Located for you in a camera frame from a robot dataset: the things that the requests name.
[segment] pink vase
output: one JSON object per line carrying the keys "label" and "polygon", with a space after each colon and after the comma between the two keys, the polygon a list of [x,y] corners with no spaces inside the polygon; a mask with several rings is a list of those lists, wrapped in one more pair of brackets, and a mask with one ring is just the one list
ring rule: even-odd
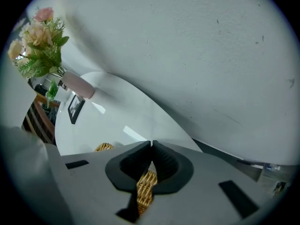
{"label": "pink vase", "polygon": [[91,98],[95,93],[95,89],[92,85],[70,71],[65,72],[61,81],[73,92],[83,98]]}

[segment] white table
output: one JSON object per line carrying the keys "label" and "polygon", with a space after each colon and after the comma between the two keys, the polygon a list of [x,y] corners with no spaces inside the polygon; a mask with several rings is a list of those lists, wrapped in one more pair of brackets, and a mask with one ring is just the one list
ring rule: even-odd
{"label": "white table", "polygon": [[61,155],[92,152],[101,143],[123,146],[158,140],[201,151],[190,136],[154,101],[125,80],[103,72],[82,76],[96,89],[71,124],[70,95],[61,103],[55,139]]}

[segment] small bottle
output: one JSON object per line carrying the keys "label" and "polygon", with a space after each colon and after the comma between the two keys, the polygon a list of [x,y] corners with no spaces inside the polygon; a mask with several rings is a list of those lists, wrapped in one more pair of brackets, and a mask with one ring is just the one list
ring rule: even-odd
{"label": "small bottle", "polygon": [[268,170],[268,171],[276,172],[276,171],[280,170],[280,166],[276,165],[276,164],[269,164],[269,163],[267,163],[265,165],[265,169]]}

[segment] picture frame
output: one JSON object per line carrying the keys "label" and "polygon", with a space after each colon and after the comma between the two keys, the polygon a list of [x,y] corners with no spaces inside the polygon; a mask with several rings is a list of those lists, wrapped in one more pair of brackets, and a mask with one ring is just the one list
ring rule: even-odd
{"label": "picture frame", "polygon": [[72,101],[67,108],[72,124],[76,123],[77,117],[83,107],[84,102],[85,100],[78,95],[74,95],[74,97],[72,98]]}

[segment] wall stain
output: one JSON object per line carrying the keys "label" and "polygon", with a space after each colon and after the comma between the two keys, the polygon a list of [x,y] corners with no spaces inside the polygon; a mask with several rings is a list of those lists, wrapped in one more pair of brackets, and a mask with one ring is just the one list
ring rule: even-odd
{"label": "wall stain", "polygon": [[295,79],[289,79],[288,81],[291,83],[290,88],[292,88],[295,85]]}
{"label": "wall stain", "polygon": [[216,112],[222,114],[223,116],[227,117],[227,118],[230,119],[231,121],[234,121],[234,122],[236,122],[237,124],[240,124],[242,127],[247,128],[246,126],[244,126],[243,124],[239,123],[237,120],[233,119],[232,117],[229,117],[228,115],[226,115],[226,114],[224,114],[224,113],[222,113],[222,112],[219,112],[217,109],[214,109],[214,111],[216,111]]}

